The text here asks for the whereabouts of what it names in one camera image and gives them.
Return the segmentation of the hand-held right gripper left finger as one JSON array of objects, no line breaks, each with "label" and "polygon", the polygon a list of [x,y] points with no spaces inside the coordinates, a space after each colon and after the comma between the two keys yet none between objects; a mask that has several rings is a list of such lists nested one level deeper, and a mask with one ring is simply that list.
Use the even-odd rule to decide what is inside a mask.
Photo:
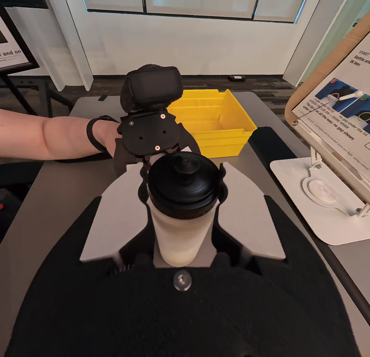
[{"label": "hand-held right gripper left finger", "polygon": [[153,260],[155,235],[148,198],[142,202],[139,195],[146,172],[142,162],[130,165],[101,195],[81,262],[113,258],[119,263],[133,263],[141,253]]}]

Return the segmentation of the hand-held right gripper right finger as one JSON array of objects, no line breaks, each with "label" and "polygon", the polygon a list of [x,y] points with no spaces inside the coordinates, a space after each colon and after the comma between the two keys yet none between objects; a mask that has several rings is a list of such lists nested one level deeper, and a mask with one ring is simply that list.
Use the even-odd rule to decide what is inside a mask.
[{"label": "hand-held right gripper right finger", "polygon": [[265,195],[260,188],[228,162],[220,164],[222,183],[211,241],[217,252],[232,260],[258,256],[286,258]]}]

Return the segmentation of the white plastic bottle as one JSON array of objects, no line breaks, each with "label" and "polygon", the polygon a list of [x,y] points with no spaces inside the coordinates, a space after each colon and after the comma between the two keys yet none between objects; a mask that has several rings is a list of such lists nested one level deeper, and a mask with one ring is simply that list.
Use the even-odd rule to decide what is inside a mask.
[{"label": "white plastic bottle", "polygon": [[153,205],[151,199],[147,200],[147,204],[164,261],[172,267],[189,265],[197,256],[213,222],[219,200],[205,215],[189,220],[166,216]]}]

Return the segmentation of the black bottle lid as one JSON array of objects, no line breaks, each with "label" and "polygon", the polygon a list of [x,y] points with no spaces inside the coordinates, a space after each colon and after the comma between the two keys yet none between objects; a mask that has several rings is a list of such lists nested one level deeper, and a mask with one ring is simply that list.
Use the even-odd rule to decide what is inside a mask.
[{"label": "black bottle lid", "polygon": [[219,168],[205,156],[187,151],[167,154],[149,169],[149,197],[165,216],[196,219],[215,206],[221,176]]}]

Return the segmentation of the yellow plastic bin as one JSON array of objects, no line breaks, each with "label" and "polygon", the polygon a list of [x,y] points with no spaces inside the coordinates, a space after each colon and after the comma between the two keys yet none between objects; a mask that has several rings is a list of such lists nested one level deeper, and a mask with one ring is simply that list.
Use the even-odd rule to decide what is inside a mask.
[{"label": "yellow plastic bin", "polygon": [[209,159],[238,156],[257,129],[228,89],[184,90],[167,108],[196,140]]}]

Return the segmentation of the person's left forearm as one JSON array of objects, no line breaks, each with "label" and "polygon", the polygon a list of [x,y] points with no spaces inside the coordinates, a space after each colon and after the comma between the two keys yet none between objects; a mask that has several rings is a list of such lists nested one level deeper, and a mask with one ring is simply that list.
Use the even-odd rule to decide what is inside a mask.
[{"label": "person's left forearm", "polygon": [[44,118],[0,110],[0,156],[29,160],[77,159],[99,151],[87,137],[87,119]]}]

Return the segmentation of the person's left hand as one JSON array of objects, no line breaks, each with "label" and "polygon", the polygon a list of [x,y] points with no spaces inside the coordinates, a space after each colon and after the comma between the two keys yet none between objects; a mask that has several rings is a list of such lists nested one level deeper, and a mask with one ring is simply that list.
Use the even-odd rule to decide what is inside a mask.
[{"label": "person's left hand", "polygon": [[116,150],[116,139],[122,139],[122,135],[117,132],[118,126],[117,122],[97,120],[92,128],[95,139],[106,148],[112,157]]}]

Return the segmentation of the black wristband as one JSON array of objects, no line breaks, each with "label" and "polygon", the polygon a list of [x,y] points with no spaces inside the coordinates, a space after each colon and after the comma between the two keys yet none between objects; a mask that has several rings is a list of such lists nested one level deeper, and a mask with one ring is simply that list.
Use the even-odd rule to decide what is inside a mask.
[{"label": "black wristband", "polygon": [[115,120],[115,119],[113,119],[109,115],[102,115],[102,116],[100,116],[98,118],[91,119],[89,121],[89,123],[87,124],[87,127],[86,127],[86,134],[87,134],[88,140],[90,141],[90,143],[92,144],[92,146],[94,146],[95,149],[97,149],[98,151],[100,151],[102,153],[109,154],[107,148],[105,146],[103,146],[103,144],[101,144],[95,138],[95,136],[93,134],[93,126],[99,120],[110,121],[110,122],[115,122],[115,123],[118,123],[118,121]]}]

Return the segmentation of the sign on black easel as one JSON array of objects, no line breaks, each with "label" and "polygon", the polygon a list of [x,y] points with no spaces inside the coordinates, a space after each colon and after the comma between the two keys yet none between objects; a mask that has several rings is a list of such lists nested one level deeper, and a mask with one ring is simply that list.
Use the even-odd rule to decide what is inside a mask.
[{"label": "sign on black easel", "polygon": [[40,66],[21,36],[21,33],[2,5],[0,8],[0,17],[1,88],[8,88],[27,114],[38,115],[21,94],[19,88],[38,91],[41,104],[41,116],[48,118],[53,117],[52,100],[66,106],[68,111],[71,112],[74,104],[63,96],[52,91],[45,79],[17,77],[15,82],[11,80],[9,77],[10,74],[24,72],[30,69],[37,69]]}]

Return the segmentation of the wooden edged instruction board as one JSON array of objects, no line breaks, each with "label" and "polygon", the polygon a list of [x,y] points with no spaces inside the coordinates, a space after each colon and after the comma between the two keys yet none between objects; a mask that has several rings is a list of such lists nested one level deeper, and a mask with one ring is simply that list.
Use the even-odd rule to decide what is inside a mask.
[{"label": "wooden edged instruction board", "polygon": [[369,12],[289,99],[285,119],[369,203]]}]

